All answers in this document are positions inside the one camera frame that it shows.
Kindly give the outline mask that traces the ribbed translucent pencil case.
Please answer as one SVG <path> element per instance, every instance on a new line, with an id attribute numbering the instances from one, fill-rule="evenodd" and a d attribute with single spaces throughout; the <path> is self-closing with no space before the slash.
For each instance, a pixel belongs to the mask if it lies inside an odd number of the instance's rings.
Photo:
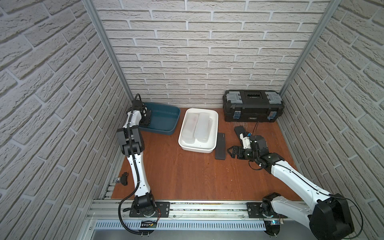
<path id="1" fill-rule="evenodd" d="M 194 137 L 201 143 L 207 143 L 212 127 L 212 120 L 208 113 L 200 113 L 197 121 Z"/>

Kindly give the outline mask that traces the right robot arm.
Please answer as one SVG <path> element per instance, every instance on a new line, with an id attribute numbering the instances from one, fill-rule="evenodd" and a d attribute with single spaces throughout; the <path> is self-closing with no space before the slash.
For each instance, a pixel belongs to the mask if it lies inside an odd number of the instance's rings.
<path id="1" fill-rule="evenodd" d="M 318 240 L 348 239 L 355 231 L 349 200 L 340 194 L 331 194 L 296 171 L 282 156 L 271 153 L 266 140 L 253 136 L 241 127 L 235 128 L 241 146 L 227 150 L 234 159 L 256 163 L 259 170 L 285 183 L 305 204 L 298 204 L 278 193 L 265 196 L 260 204 L 264 218 L 286 216 L 311 230 Z"/>

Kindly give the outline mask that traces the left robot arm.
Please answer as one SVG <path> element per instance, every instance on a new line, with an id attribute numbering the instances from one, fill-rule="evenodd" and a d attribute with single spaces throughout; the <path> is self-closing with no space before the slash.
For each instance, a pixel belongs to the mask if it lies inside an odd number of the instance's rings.
<path id="1" fill-rule="evenodd" d="M 142 102 L 140 94 L 136 94 L 127 116 L 124 126 L 117 130 L 117 138 L 133 174 L 135 189 L 132 193 L 134 202 L 131 209 L 149 217 L 155 213 L 156 204 L 144 167 L 145 143 L 139 125 L 149 121 L 150 111 Z"/>

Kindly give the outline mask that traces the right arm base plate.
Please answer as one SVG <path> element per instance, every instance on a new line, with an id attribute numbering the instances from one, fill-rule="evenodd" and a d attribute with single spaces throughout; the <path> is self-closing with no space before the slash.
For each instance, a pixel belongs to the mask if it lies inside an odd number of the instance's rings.
<path id="1" fill-rule="evenodd" d="M 284 215 L 275 213 L 272 208 L 265 205 L 263 202 L 247 202 L 247 213 L 250 219 L 264 218 L 264 219 L 286 219 Z"/>

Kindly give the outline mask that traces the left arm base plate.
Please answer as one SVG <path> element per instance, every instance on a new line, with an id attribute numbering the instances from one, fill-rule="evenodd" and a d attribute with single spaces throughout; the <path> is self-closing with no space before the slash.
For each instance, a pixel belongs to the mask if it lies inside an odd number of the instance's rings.
<path id="1" fill-rule="evenodd" d="M 160 211 L 160 218 L 168 218 L 169 212 L 170 212 L 170 202 L 155 202 L 155 206 L 149 206 L 149 207 L 137 207 L 135 203 L 132 203 L 129 217 L 130 218 L 157 218 L 159 216 Z"/>

